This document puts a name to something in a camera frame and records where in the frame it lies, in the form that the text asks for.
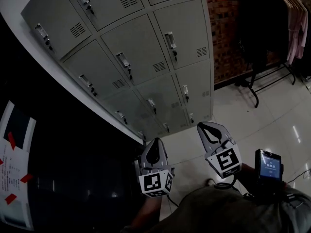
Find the black glossy surface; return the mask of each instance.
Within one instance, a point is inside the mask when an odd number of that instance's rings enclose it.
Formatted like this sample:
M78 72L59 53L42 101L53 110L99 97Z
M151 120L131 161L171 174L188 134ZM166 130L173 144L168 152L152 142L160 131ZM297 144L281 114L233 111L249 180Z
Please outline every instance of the black glossy surface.
M11 100L36 120L28 166L35 231L119 232L143 200L131 164L142 145L80 103L0 24L10 60L1 67L0 115Z

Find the black metal rack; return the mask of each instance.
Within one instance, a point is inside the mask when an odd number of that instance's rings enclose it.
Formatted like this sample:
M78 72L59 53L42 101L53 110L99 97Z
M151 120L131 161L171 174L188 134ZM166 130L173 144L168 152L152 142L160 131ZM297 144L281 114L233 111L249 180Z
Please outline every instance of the black metal rack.
M257 108L258 105L259 105L259 98L258 98L258 96L257 96L257 94L256 94L257 92L259 92L259 91L263 90L264 88L266 88L266 87L268 87L268 86L270 86L270 85L272 85L272 84L274 84L274 83L276 83L276 82L278 82L278 81L280 81L280 80L286 78L286 77L289 76L290 74L292 74L292 76L293 76L293 78L294 78L294 81L293 81L292 85L294 85L295 82L296 82L296 77L295 77L294 73L291 71L290 67L288 67L285 63L278 63L277 69L276 69L276 70L274 70L274 71L272 71L272 72L270 72L270 73L268 73L268 74L265 74L265 75L263 75L263 76L261 76L261 77L259 77L259 78L256 79L256 75L257 75L257 74L259 74L259 73L261 73L261 72L263 72L263 71L266 71L266 70L268 70L268 69L270 69L270 68L271 68L271 66L267 66L267 68L265 68L265 70L261 70L260 72L256 72L256 71L253 70L253 71L251 72L251 81L247 81L246 79L241 79L241 80L239 80L238 82L235 83L236 86L240 86L240 85L241 85L241 86L243 86L243 87L248 87L248 88L249 88L249 90L251 91L251 93L252 93L252 94L254 95L254 97L256 98L256 105L255 105L255 108ZM262 79L262 78L264 78L264 77L267 77L267 76L271 75L272 73L275 73L275 72L277 72L277 71L279 71L279 70L281 70L281 69L283 69L283 68L286 68L286 69L289 71L289 73L286 74L286 75L284 75L283 77L281 77L281 78L279 78L279 79L273 81L272 83L270 83L270 84L268 84L268 85L266 85L266 86L264 86L264 87L262 87L262 88L260 88L260 89L258 89L258 90L256 90L256 91L254 91L253 85L254 85L254 82L255 82L255 81L260 80L260 79Z

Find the red tape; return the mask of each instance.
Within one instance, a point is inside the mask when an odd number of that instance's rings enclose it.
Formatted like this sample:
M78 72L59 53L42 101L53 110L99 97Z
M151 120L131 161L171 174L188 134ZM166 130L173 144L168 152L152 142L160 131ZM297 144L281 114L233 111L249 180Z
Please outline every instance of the red tape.
M9 138L9 141L11 143L11 147L12 149L14 150L14 148L16 147L16 144L15 144L15 141L14 141L14 138L13 138L13 135L12 135L12 132L9 132L8 133L8 138Z
M5 201L6 201L6 203L9 205L10 203L12 203L13 201L14 201L14 199L16 199L17 197L16 197L16 195L14 195L13 193L11 193L11 195L9 195L6 199L5 199Z
M31 175L30 173L26 174L23 178L20 179L20 181L22 181L23 183L27 183L29 180L31 180L33 178L33 175Z

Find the blue screen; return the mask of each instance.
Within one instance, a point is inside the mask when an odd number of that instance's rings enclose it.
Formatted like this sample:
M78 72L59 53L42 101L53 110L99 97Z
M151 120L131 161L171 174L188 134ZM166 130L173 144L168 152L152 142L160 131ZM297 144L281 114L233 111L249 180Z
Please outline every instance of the blue screen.
M280 161L261 154L260 175L280 178Z

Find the white tiled floor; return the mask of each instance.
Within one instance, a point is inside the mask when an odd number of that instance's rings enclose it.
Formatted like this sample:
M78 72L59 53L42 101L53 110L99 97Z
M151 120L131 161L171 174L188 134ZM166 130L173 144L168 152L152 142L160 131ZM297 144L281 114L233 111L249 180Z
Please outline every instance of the white tiled floor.
M255 90L278 79L286 70L256 82ZM224 125L237 141L244 163L255 166L255 151L264 149L282 157L283 180L290 181L311 167L311 92L292 76L260 91L259 106L248 88L230 85L215 91L213 121ZM175 168L171 198L179 203L189 192L201 187L207 178L221 182L204 159L205 150L196 127L162 138L169 164ZM233 177L225 182L230 183ZM311 177L291 183L311 196ZM235 185L243 194L246 189ZM163 199L161 219L176 207Z

